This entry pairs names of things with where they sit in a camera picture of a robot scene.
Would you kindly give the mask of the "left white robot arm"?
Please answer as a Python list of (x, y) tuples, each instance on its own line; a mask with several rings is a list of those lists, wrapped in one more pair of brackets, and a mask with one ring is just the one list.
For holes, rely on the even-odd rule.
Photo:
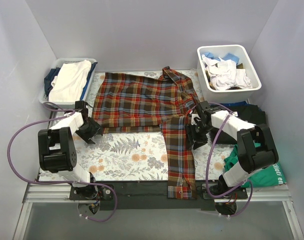
[(98, 188), (93, 175), (78, 164), (73, 134), (85, 143), (93, 145), (93, 137), (103, 134), (103, 128), (89, 117), (88, 103), (79, 100), (71, 114), (49, 129), (38, 133), (39, 162), (43, 171), (59, 174), (70, 181), (74, 187), (81, 188), (81, 194), (87, 200), (93, 200)]

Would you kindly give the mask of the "plaid long sleeve shirt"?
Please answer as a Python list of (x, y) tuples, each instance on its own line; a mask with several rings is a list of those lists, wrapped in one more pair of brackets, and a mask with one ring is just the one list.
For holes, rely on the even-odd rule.
[(105, 133), (158, 132), (168, 159), (168, 197), (197, 199), (195, 164), (188, 146), (188, 112), (199, 103), (190, 77), (166, 66), (159, 78), (106, 72), (92, 118)]

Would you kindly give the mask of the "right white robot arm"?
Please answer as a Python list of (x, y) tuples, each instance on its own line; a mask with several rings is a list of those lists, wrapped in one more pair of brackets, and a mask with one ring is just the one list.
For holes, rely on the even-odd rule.
[(279, 157), (270, 128), (240, 119), (227, 107), (203, 101), (187, 112), (191, 123), (185, 126), (187, 148), (196, 150), (207, 144), (207, 133), (217, 129), (237, 142), (237, 163), (223, 173), (216, 186), (206, 182), (206, 193), (214, 199), (229, 199), (253, 174), (278, 162)]

